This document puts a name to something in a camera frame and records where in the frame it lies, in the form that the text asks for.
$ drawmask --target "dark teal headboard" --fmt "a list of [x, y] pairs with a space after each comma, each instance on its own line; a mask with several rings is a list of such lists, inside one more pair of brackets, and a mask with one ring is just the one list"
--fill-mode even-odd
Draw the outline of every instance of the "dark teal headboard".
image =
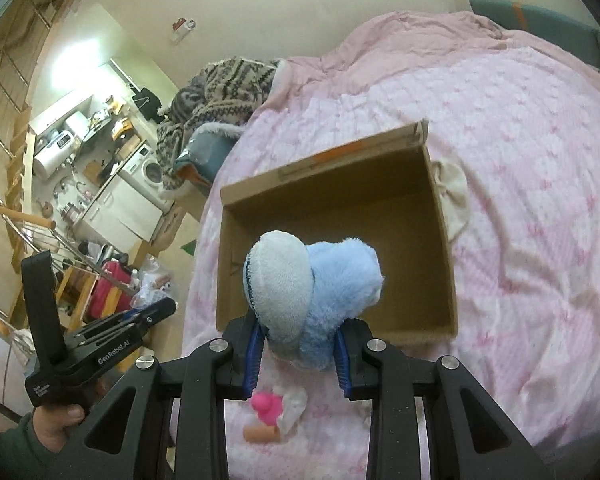
[[504, 28], [526, 30], [600, 69], [600, 31], [552, 10], [508, 0], [469, 0], [475, 14]]

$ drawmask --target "light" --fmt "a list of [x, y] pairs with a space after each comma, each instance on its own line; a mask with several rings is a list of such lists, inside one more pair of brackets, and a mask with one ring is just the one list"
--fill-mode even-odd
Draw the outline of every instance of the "light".
[[72, 90], [86, 85], [100, 63], [98, 40], [88, 40], [66, 48], [54, 63], [52, 83], [57, 89]]

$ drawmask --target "red suitcase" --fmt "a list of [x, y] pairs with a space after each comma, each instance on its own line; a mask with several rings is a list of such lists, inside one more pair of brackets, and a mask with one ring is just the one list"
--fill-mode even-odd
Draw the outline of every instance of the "red suitcase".
[[[112, 276], [122, 283], [131, 283], [131, 275], [127, 274], [125, 270], [120, 265], [120, 262], [115, 260], [109, 260], [106, 262], [102, 268], [105, 272], [112, 274]], [[109, 283], [104, 278], [98, 278], [96, 282], [96, 286], [93, 289], [93, 294], [91, 295], [91, 303], [88, 309], [88, 315], [93, 319], [99, 319], [102, 316], [102, 311], [104, 310], [104, 303], [107, 300], [107, 294], [111, 290], [113, 285]], [[120, 299], [118, 300], [118, 305], [116, 306], [116, 312], [122, 312], [123, 310], [129, 310], [131, 303], [131, 296], [127, 294], [122, 294]]]

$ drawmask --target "green sleeve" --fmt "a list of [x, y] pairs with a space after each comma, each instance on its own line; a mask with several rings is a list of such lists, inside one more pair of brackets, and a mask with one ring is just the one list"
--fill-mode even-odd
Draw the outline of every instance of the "green sleeve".
[[39, 443], [27, 413], [17, 428], [0, 433], [0, 480], [38, 480], [55, 454]]

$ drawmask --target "stuffed animal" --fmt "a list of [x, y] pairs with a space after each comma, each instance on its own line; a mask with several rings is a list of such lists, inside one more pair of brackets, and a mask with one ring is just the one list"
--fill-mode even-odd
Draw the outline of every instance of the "stuffed animal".
[[247, 301], [268, 329], [271, 351], [322, 370], [333, 363], [337, 328], [380, 299], [376, 252], [358, 240], [304, 245], [292, 234], [263, 234], [244, 263]]

